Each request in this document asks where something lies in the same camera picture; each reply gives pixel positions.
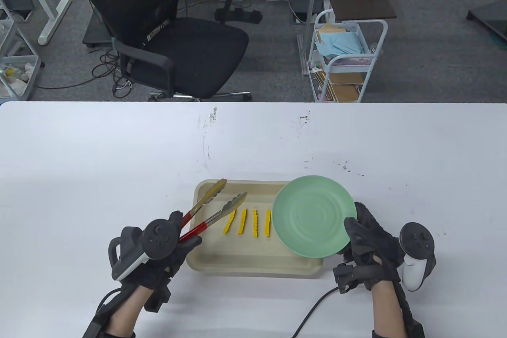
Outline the person's right hand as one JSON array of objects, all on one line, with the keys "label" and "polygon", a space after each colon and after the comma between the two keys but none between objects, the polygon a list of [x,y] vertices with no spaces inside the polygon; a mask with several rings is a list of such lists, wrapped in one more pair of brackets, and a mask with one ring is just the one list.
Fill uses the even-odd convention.
[{"label": "person's right hand", "polygon": [[344,262],[355,262],[357,278],[368,290],[380,281],[400,283],[398,268],[404,253],[398,238],[382,228],[364,204],[355,202],[355,208],[357,216],[344,219],[350,239],[343,252]]}]

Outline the person's left hand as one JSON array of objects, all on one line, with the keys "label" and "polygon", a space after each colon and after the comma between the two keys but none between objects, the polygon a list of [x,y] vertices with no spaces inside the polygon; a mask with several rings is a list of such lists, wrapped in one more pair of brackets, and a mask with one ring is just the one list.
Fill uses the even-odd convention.
[{"label": "person's left hand", "polygon": [[112,278],[121,284],[122,292],[143,286],[149,290],[165,288],[180,269],[186,256],[201,244],[199,235],[180,235],[184,214],[174,211],[167,219],[155,219],[145,229],[124,227],[108,247]]}]

